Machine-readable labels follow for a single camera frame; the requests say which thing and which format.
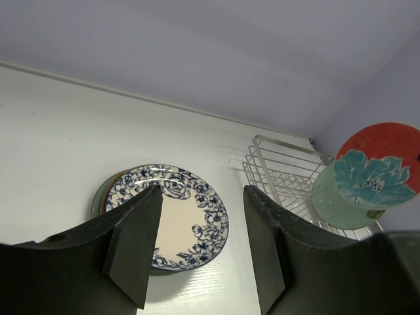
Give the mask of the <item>beige bird plate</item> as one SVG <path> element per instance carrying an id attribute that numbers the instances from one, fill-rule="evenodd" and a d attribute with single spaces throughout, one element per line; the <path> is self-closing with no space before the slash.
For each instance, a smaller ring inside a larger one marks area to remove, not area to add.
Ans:
<path id="1" fill-rule="evenodd" d="M 133 197 L 134 173 L 126 170 L 116 174 L 110 181 L 102 200 L 100 214 L 122 205 Z"/>

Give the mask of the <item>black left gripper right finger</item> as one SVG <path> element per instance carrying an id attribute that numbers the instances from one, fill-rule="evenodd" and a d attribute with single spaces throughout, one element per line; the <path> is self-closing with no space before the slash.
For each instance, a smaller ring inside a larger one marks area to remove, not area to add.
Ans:
<path id="1" fill-rule="evenodd" d="M 419 233 L 328 232 L 255 186 L 243 202 L 263 314 L 418 314 Z"/>

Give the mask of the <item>green floral plate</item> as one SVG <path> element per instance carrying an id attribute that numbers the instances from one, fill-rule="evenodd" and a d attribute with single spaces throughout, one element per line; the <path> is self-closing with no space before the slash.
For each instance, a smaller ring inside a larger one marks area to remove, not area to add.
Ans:
<path id="1" fill-rule="evenodd" d="M 317 176 L 311 194 L 314 212 L 334 228 L 357 230 L 377 222 L 385 214 L 385 210 L 368 210 L 347 202 L 335 187 L 333 165 Z"/>

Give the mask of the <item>teal blue plate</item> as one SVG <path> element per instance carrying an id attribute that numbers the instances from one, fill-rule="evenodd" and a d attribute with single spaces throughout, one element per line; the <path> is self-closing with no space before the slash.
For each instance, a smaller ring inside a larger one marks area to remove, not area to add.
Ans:
<path id="1" fill-rule="evenodd" d="M 112 185 L 113 180 L 116 176 L 110 177 L 105 180 L 99 189 L 96 191 L 96 194 L 93 197 L 93 201 L 91 204 L 91 218 L 95 218 L 101 214 L 102 209 L 102 202 L 106 199 L 106 194 L 109 187 Z M 170 271 L 160 270 L 154 267 L 150 269 L 151 276 L 167 276 L 170 275 Z"/>

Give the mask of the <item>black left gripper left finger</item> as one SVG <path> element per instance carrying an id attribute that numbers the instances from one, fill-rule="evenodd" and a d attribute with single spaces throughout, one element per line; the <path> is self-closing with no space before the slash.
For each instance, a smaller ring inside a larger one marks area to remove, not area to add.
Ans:
<path id="1" fill-rule="evenodd" d="M 144 308 L 163 204 L 151 186 L 41 242 L 1 245 L 2 314 L 136 314 Z"/>

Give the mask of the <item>dark blue patterned plate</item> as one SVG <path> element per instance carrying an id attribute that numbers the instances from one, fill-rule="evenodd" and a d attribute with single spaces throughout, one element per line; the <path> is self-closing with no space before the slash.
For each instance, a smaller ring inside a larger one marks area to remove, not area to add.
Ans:
<path id="1" fill-rule="evenodd" d="M 170 272 L 197 269 L 214 260 L 226 244 L 229 221 L 216 191 L 186 169 L 141 165 L 134 173 L 133 197 L 150 186 L 162 191 L 162 210 L 152 267 Z"/>

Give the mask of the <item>red plate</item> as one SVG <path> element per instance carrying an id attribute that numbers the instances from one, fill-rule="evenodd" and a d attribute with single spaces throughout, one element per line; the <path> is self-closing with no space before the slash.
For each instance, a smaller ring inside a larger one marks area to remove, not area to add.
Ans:
<path id="1" fill-rule="evenodd" d="M 376 123 L 352 135 L 333 163 L 335 186 L 349 203 L 390 209 L 419 195 L 419 129 Z"/>

